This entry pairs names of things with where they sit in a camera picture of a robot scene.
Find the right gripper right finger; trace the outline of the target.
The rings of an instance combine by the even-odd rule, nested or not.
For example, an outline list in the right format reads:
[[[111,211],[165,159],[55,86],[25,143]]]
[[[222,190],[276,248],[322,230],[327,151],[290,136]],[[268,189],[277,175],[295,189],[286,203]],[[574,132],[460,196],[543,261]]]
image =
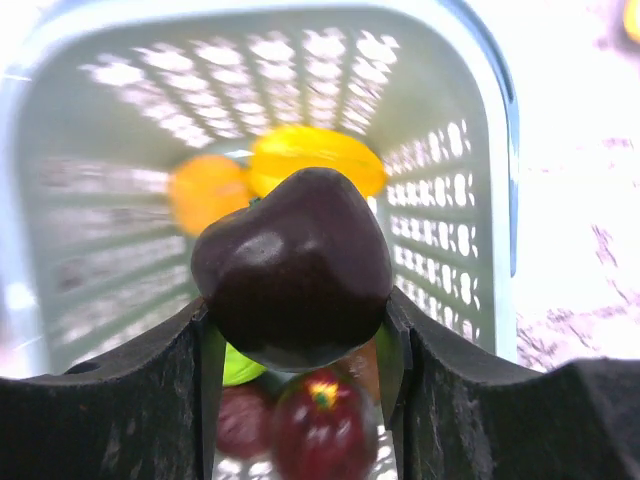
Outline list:
[[[639,364],[540,373],[494,356],[394,290],[377,335],[381,405],[403,479],[635,479]]]

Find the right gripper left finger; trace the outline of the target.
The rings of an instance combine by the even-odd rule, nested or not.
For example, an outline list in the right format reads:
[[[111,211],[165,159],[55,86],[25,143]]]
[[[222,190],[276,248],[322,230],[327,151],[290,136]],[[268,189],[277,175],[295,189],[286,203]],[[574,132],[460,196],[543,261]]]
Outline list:
[[[2,478],[211,478],[224,352],[196,299],[62,375],[2,379]]]

